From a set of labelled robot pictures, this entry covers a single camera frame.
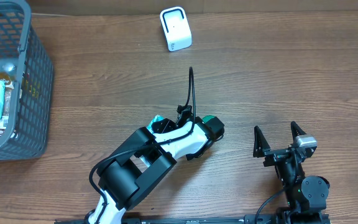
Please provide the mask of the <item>yellow oil bottle silver cap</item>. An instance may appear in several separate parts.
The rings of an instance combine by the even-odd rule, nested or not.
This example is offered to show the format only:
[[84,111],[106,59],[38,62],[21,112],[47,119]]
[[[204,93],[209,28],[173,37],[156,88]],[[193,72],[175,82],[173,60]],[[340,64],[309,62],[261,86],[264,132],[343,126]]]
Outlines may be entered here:
[[16,58],[1,58],[0,72],[7,73],[11,80],[16,80],[18,59]]

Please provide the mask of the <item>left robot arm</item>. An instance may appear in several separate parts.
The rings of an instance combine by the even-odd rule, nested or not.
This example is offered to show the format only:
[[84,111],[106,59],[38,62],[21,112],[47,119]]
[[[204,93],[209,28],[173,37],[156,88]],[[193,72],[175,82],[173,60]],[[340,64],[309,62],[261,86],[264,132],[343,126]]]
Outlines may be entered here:
[[195,118],[182,127],[169,119],[141,127],[89,173],[99,176],[91,185],[100,194],[85,223],[120,223],[124,213],[143,201],[172,170],[177,159],[199,158],[224,135],[224,124],[215,116]]

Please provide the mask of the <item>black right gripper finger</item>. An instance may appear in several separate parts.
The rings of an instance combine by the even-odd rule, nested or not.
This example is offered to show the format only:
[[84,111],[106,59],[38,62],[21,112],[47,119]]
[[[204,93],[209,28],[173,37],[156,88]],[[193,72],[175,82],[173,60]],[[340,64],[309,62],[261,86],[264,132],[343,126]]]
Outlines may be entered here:
[[297,136],[306,134],[295,121],[292,121],[290,124],[291,124],[291,134],[293,139],[295,139]]
[[253,157],[265,157],[265,153],[270,150],[270,146],[258,126],[254,127],[254,150]]

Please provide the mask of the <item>green lid white jar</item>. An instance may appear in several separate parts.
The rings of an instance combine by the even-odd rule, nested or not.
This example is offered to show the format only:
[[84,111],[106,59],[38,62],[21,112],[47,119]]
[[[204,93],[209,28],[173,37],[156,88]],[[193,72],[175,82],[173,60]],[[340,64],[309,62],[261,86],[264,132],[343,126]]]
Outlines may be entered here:
[[215,116],[207,115],[207,116],[203,117],[202,120],[203,120],[204,123],[207,123],[209,120],[211,120],[213,118],[215,118]]

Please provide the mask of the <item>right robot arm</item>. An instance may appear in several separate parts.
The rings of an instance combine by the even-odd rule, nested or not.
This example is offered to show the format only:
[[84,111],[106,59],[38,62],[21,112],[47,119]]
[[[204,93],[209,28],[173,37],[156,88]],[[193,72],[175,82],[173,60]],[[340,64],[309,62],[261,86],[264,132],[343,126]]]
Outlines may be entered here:
[[[262,130],[254,127],[253,156],[264,158],[265,167],[273,166],[283,188],[269,197],[254,215],[254,223],[330,223],[322,213],[327,207],[330,183],[317,175],[306,176],[301,165],[314,154],[318,142],[304,132],[296,122],[291,122],[293,142],[284,149],[272,150]],[[261,221],[261,211],[280,194],[285,194],[286,207],[279,207],[268,220]]]

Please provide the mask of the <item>small teal tissue pack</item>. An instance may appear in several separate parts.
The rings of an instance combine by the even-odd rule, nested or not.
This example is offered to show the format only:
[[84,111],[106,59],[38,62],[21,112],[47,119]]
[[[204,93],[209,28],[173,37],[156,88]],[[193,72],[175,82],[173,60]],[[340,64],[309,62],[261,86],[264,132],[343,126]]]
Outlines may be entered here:
[[163,116],[160,116],[159,114],[155,115],[154,118],[149,123],[149,125],[147,126],[147,129],[153,134],[154,131],[153,131],[152,125],[158,121],[162,121],[163,119],[164,119]]

